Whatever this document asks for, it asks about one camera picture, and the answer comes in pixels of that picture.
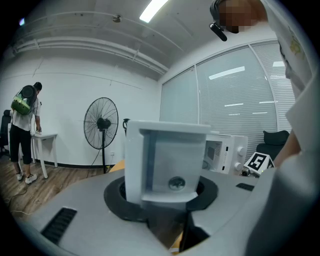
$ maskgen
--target black shorts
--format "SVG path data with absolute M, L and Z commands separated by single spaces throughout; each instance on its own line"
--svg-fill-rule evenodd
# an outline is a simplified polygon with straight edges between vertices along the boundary
M 19 144 L 21 144 L 23 163 L 31 164 L 31 134 L 30 131 L 23 130 L 15 125 L 11 125 L 10 130 L 10 158 L 11 162 L 17 163 L 19 160 Z

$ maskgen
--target white desk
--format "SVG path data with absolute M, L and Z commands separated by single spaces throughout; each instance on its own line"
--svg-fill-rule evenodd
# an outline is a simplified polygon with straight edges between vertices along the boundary
M 10 151 L 10 129 L 11 129 L 11 123 L 8 124 L 8 147 L 9 147 L 9 151 Z M 43 145 L 42 142 L 44 140 L 48 140 L 48 139 L 53 139 L 52 142 L 52 149 L 53 149 L 53 160 L 54 160 L 54 166 L 57 168 L 58 167 L 58 161 L 57 161 L 57 150 L 56 150 L 56 139 L 57 139 L 57 133 L 44 133 L 44 134 L 35 134 L 32 135 L 31 134 L 31 155 L 32 155 L 32 161 L 33 163 L 36 163 L 36 151 L 35 151 L 35 142 L 37 141 L 38 143 L 38 149 L 39 149 L 39 159 L 40 159 L 40 163 L 41 163 L 41 168 L 42 168 L 42 172 L 43 172 L 43 176 L 45 179 L 48 178 L 48 174 L 47 174 L 47 170 L 46 170 L 46 166 L 45 166 L 45 161 L 44 161 L 44 154 L 43 154 Z M 21 168 L 21 163 L 20 163 L 20 159 L 22 157 L 22 151 L 21 151 L 21 147 L 19 147 L 19 156 L 18 156 L 18 164 Z

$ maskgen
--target blue light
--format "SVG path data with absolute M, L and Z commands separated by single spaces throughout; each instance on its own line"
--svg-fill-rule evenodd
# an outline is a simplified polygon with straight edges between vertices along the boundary
M 19 21 L 19 25 L 20 26 L 23 26 L 25 24 L 25 18 L 22 18 L 20 21 Z

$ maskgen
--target black hair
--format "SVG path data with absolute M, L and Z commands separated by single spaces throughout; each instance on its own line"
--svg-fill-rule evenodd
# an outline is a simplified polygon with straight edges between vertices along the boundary
M 42 90 L 42 84 L 40 82 L 36 82 L 33 87 L 37 90 L 37 91 L 41 91 Z

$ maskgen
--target window blind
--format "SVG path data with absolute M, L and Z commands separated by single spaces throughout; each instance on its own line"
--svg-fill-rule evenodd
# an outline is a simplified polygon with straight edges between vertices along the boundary
M 248 136 L 246 160 L 277 131 L 276 109 L 265 73 L 248 47 L 197 65 L 200 123 L 221 134 Z
M 277 41 L 273 41 L 252 44 L 251 46 L 261 60 L 271 81 L 278 115 L 278 131 L 291 132 L 291 125 L 286 118 L 286 113 L 295 103 L 295 95 L 290 80 L 286 78 L 286 67 L 280 54 L 280 45 Z
M 191 68 L 162 86 L 160 121 L 198 123 L 195 69 Z

